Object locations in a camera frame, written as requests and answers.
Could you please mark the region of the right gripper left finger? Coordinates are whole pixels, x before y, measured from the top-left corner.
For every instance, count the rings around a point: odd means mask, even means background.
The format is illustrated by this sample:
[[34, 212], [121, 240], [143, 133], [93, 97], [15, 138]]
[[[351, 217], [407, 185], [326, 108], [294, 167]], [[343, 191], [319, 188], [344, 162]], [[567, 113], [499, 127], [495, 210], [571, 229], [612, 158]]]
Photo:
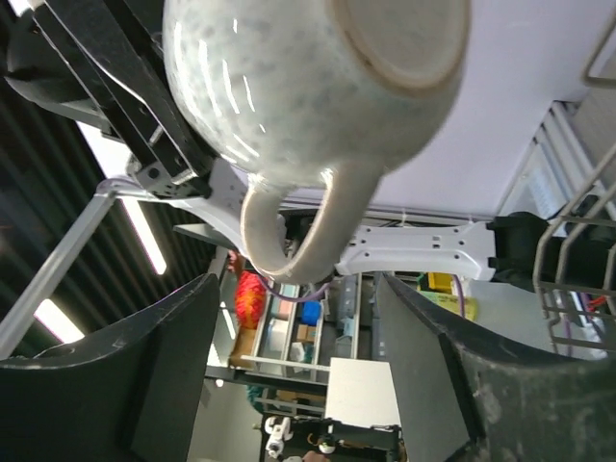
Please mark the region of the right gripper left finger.
[[2, 361], [2, 460], [187, 460], [218, 308], [205, 274], [76, 343]]

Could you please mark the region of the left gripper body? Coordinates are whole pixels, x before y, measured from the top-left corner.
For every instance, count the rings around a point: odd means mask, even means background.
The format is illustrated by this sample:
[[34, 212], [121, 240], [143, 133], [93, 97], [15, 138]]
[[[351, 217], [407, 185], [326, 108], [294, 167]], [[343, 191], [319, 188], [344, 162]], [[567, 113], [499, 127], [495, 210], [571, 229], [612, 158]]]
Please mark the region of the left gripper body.
[[29, 1], [2, 75], [52, 113], [131, 153], [128, 174], [161, 198], [208, 198], [215, 151], [181, 115], [164, 69], [162, 1]]

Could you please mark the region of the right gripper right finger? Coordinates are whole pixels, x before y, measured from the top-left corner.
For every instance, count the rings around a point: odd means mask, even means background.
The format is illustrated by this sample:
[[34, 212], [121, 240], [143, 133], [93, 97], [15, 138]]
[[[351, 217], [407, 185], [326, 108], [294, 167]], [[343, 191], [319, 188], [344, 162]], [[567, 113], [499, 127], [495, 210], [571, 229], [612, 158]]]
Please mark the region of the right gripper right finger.
[[615, 363], [510, 340], [382, 275], [376, 305], [413, 461], [611, 461]]

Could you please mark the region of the cream speckled ceramic mug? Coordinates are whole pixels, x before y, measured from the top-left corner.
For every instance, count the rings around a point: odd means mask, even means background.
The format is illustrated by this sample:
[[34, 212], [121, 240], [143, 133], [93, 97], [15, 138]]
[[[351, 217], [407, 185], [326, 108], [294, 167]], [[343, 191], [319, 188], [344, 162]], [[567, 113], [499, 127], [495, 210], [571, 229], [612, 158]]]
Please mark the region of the cream speckled ceramic mug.
[[468, 1], [168, 1], [167, 80], [185, 120], [246, 172], [246, 257], [279, 283], [323, 280], [382, 177], [445, 124]]

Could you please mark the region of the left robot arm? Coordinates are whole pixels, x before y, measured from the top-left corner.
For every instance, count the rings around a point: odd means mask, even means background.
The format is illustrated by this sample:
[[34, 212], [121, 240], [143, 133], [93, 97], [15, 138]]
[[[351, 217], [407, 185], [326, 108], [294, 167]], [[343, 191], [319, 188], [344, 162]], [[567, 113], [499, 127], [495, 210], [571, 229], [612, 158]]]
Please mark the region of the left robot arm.
[[[52, 113], [108, 131], [133, 153], [100, 193], [159, 202], [201, 222], [193, 233], [238, 248], [244, 186], [199, 141], [169, 99], [159, 1], [37, 2], [10, 33], [5, 80]], [[360, 227], [329, 276], [428, 271], [493, 280], [530, 291], [615, 291], [615, 222], [598, 177], [551, 220], [515, 213], [453, 227]]]

